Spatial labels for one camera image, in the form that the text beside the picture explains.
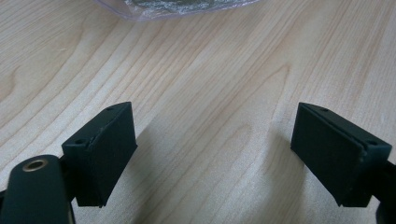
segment metal ring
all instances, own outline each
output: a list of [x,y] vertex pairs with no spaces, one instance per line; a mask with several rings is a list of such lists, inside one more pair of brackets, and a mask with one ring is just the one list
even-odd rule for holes
[[25,164],[22,168],[24,172],[33,172],[39,170],[46,166],[49,162],[45,159],[38,159],[35,161],[30,161],[29,163]]

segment clear plastic bag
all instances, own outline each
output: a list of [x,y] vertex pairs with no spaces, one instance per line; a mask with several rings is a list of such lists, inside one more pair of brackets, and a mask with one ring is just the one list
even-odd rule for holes
[[260,0],[95,0],[124,19],[149,21],[242,7]]

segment wooden table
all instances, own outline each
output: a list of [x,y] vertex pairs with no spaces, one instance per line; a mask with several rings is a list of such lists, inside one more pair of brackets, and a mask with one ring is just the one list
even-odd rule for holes
[[0,189],[131,101],[139,148],[106,207],[73,203],[78,223],[375,223],[377,199],[338,207],[290,139],[308,102],[396,145],[396,1],[263,0],[147,22],[89,0],[0,4]]

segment light wood surface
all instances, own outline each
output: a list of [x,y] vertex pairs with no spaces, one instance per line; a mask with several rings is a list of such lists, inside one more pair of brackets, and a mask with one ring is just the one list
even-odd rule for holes
[[[91,0],[0,1],[0,189],[131,101],[138,150],[78,223],[375,223],[290,150],[297,104],[396,146],[396,1],[263,0],[124,21]],[[396,161],[395,152],[390,161]]]

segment black rectangular block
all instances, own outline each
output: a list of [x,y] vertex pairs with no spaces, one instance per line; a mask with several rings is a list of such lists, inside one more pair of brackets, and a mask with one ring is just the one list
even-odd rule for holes
[[291,149],[339,205],[365,207],[391,145],[326,108],[300,103]]
[[106,205],[137,148],[131,103],[104,109],[63,144],[79,206]]

